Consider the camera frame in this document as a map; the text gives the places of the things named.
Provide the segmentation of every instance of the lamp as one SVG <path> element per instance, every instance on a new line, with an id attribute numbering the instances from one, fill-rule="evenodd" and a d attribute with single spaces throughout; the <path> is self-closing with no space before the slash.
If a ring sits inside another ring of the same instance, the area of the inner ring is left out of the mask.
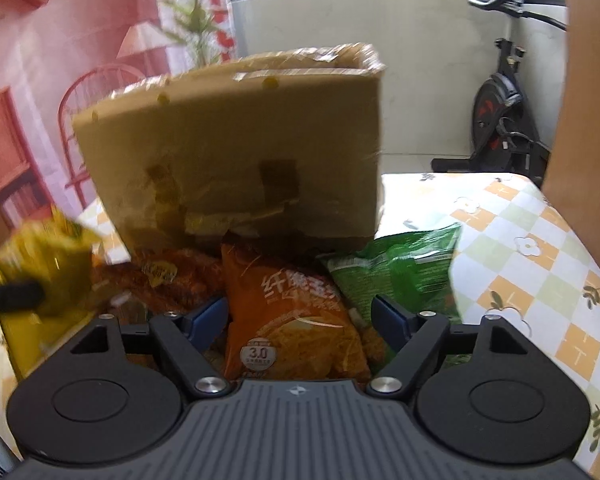
<path id="1" fill-rule="evenodd" d="M 167 38 L 163 31 L 151 22 L 140 22 L 129 27 L 125 39 L 122 40 L 117 59 L 132 56 L 133 54 L 144 55 L 144 65 L 147 74 L 155 75 L 147 53 L 154 48 L 162 48 L 175 44 L 175 41 Z"/>

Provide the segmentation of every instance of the round white label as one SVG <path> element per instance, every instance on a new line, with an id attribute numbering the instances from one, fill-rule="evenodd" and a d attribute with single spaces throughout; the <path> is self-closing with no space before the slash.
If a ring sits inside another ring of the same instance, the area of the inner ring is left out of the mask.
<path id="1" fill-rule="evenodd" d="M 249 369 L 261 372 L 276 361 L 276 348 L 268 339 L 257 337 L 251 339 L 240 350 L 240 361 Z"/>

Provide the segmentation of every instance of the table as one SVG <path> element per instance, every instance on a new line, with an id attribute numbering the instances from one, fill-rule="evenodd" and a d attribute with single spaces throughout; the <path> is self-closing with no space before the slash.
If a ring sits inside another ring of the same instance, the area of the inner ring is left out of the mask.
<path id="1" fill-rule="evenodd" d="M 479 323 L 497 310 L 586 393 L 594 420 L 575 461 L 600 479 L 600 432 L 594 436 L 600 427 L 600 268 L 576 234 L 519 175 L 386 174 L 382 181 L 378 237 L 462 223 L 450 278 L 463 322 Z M 128 258 L 99 201 L 79 220 L 103 235 L 112 261 Z M 0 339 L 0 436 L 11 449 L 4 406 L 14 386 Z"/>

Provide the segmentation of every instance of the red chair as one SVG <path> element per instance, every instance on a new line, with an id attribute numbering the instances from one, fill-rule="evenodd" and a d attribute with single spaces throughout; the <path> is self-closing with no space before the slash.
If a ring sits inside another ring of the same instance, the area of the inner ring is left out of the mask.
<path id="1" fill-rule="evenodd" d="M 123 64 L 107 64 L 99 66 L 80 76 L 64 94 L 58 109 L 58 125 L 62 137 L 62 148 L 69 169 L 69 182 L 65 189 L 75 188 L 82 208 L 87 207 L 82 191 L 82 184 L 90 180 L 89 173 L 84 165 L 78 142 L 75 139 L 71 118 L 74 114 L 95 104 L 105 98 L 114 90 L 124 88 L 145 79 L 138 69 Z"/>

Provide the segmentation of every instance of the exercise bike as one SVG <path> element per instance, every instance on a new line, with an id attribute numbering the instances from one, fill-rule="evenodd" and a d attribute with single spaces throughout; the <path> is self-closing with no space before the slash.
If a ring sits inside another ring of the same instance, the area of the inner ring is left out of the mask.
<path id="1" fill-rule="evenodd" d="M 510 40 L 512 20 L 533 18 L 566 30 L 564 23 L 522 8 L 525 0 L 468 0 L 482 10 L 497 10 L 511 17 L 507 38 L 498 38 L 498 69 L 478 90 L 472 113 L 474 152 L 469 158 L 434 158 L 437 173 L 507 172 L 525 175 L 542 185 L 550 150 L 536 129 L 531 106 L 518 80 L 525 49 Z"/>

